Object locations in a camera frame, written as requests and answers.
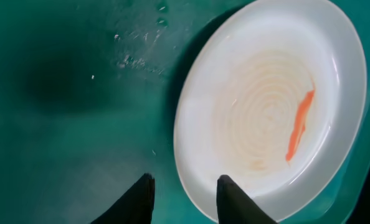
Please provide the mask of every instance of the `concentric ring pattern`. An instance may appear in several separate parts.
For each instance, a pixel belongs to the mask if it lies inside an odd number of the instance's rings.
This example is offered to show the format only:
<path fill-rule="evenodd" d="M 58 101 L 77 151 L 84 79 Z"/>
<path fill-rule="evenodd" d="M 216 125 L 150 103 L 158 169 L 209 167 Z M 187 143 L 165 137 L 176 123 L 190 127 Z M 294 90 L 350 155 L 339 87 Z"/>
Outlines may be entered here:
<path fill-rule="evenodd" d="M 234 69 L 214 107 L 214 142 L 224 166 L 235 175 L 264 177 L 289 169 L 285 160 L 300 102 L 314 87 L 302 59 L 272 50 Z M 311 129 L 315 100 L 304 135 Z"/>

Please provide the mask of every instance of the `water droplet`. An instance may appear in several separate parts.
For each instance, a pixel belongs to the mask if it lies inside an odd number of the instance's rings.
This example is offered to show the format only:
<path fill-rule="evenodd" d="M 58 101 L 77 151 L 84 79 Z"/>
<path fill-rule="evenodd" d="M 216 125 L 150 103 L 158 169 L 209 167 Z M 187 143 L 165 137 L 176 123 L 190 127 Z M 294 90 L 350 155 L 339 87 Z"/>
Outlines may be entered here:
<path fill-rule="evenodd" d="M 156 21 L 157 25 L 159 26 L 168 26 L 168 22 L 167 22 L 167 19 L 165 18 L 162 18 L 162 17 L 159 17 L 158 20 Z"/>
<path fill-rule="evenodd" d="M 156 6 L 156 9 L 160 13 L 167 13 L 168 12 L 168 5 L 166 2 L 161 2 Z"/>

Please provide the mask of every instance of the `white plate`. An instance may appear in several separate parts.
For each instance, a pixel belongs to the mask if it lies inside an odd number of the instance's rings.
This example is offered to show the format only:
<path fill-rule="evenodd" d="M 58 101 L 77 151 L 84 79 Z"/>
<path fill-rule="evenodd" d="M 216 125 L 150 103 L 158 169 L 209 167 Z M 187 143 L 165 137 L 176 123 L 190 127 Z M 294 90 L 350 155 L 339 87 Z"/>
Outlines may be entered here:
<path fill-rule="evenodd" d="M 210 38 L 184 84 L 174 152 L 186 193 L 217 221 L 217 179 L 228 174 L 274 220 L 289 217 L 346 158 L 365 94 L 361 42 L 333 3 L 249 4 Z"/>

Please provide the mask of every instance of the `white residue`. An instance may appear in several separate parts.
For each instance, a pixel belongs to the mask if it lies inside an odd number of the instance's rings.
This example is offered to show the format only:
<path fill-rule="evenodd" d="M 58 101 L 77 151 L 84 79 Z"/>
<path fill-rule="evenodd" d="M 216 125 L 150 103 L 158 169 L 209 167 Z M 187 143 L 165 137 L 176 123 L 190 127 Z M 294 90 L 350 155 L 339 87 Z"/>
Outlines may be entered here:
<path fill-rule="evenodd" d="M 123 60 L 123 62 L 125 62 L 126 64 L 128 64 L 128 58 L 130 57 L 130 55 L 125 55 L 125 58 Z"/>
<path fill-rule="evenodd" d="M 164 68 L 162 68 L 162 69 L 158 69 L 158 68 L 146 68 L 144 70 L 147 71 L 147 72 L 150 72 L 150 73 L 158 73 L 160 75 L 164 71 Z"/>
<path fill-rule="evenodd" d="M 131 68 L 141 69 L 143 67 L 145 67 L 145 59 L 143 58 L 134 60 L 133 63 L 131 63 Z"/>
<path fill-rule="evenodd" d="M 160 37 L 160 34 L 156 35 L 156 38 L 154 38 L 153 44 L 156 43 L 156 41 L 159 39 L 159 37 Z"/>

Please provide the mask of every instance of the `green surface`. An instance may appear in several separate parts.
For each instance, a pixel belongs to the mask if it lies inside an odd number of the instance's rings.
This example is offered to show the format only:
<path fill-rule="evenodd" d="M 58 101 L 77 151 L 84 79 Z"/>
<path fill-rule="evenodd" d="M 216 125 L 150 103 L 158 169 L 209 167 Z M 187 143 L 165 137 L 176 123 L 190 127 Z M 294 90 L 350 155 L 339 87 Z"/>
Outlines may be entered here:
<path fill-rule="evenodd" d="M 87 223 L 144 172 L 153 223 L 210 223 L 173 156 L 179 93 L 211 34 L 248 1 L 0 1 L 0 223 Z M 284 223 L 339 223 L 370 165 L 370 1 L 335 1 L 368 63 L 369 109 L 327 188 Z"/>

